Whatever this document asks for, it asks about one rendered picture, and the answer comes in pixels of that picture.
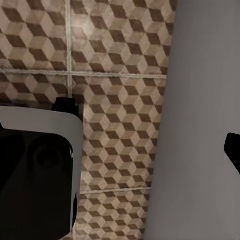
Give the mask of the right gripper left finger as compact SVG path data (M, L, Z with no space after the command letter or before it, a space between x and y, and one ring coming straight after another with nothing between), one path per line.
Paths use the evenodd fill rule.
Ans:
M0 138L0 193L26 153L22 133Z

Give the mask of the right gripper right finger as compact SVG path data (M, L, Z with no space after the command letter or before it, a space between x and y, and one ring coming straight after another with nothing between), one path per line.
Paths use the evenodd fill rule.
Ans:
M224 151L240 173L240 135L228 133Z

